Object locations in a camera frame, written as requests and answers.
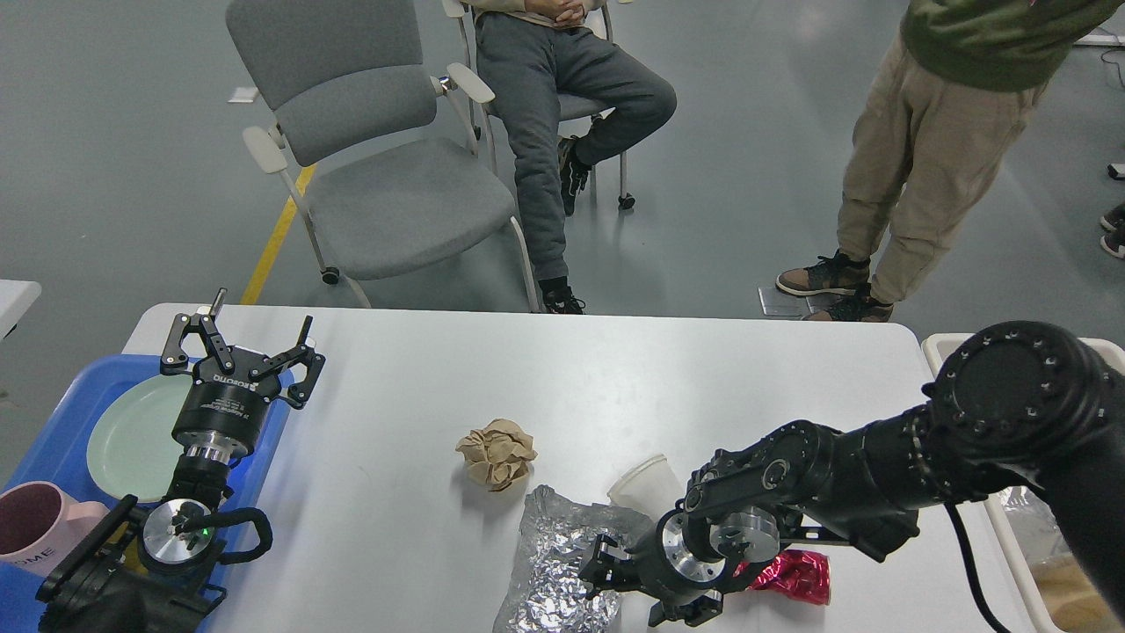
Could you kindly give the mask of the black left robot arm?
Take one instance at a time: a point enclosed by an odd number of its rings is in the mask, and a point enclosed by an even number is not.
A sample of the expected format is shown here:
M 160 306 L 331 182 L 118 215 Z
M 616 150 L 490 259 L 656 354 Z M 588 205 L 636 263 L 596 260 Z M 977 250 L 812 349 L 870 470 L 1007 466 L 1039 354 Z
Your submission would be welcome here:
M 266 513 L 232 507 L 230 472 L 256 452 L 271 404 L 304 408 L 325 358 L 309 340 L 266 355 L 230 345 L 209 306 L 180 313 L 160 360 L 162 376 L 188 376 L 171 437 L 182 447 L 166 492 L 145 508 L 128 494 L 40 585 L 40 632 L 194 632 L 226 598 L 217 566 L 248 564 L 273 544 Z

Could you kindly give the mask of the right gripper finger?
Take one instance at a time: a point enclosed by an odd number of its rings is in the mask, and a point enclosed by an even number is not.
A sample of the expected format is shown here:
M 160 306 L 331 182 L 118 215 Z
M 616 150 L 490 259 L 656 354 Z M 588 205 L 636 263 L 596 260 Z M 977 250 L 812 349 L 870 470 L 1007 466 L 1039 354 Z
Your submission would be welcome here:
M 634 593 L 634 558 L 612 536 L 598 534 L 577 576 L 585 586 L 584 600 L 600 593 Z

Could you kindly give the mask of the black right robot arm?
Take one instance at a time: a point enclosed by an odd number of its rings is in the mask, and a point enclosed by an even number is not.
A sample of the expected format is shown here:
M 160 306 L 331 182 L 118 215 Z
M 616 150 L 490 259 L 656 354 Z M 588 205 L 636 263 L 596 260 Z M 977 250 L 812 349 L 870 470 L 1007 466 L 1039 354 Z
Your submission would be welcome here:
M 650 625 L 695 629 L 788 545 L 847 545 L 882 562 L 918 535 L 919 509 L 944 506 L 976 608 L 1001 630 L 956 507 L 1025 485 L 1122 617 L 1122 373 L 1056 325 L 1001 322 L 963 342 L 922 391 L 921 405 L 860 429 L 799 419 L 716 450 L 626 557 L 596 537 L 578 573 L 587 597 L 646 593 Z

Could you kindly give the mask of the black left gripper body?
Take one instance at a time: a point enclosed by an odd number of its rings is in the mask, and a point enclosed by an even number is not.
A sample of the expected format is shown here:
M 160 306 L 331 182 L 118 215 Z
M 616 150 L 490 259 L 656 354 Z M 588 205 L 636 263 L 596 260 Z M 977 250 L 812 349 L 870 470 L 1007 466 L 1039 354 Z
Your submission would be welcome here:
M 253 383 L 230 376 L 202 376 L 192 380 L 171 437 L 184 447 L 218 440 L 232 456 L 256 453 L 270 403 L 280 394 L 276 376 Z

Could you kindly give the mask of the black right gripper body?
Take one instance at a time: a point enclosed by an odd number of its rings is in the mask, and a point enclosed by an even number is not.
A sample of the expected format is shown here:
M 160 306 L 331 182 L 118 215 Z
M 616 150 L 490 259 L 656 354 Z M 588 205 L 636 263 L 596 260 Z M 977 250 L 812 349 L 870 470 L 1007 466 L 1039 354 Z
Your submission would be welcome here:
M 690 550 L 690 519 L 684 512 L 670 512 L 631 549 L 639 593 L 655 598 L 648 625 L 685 622 L 698 629 L 723 612 L 718 582 L 726 570 L 720 557 L 696 557 Z

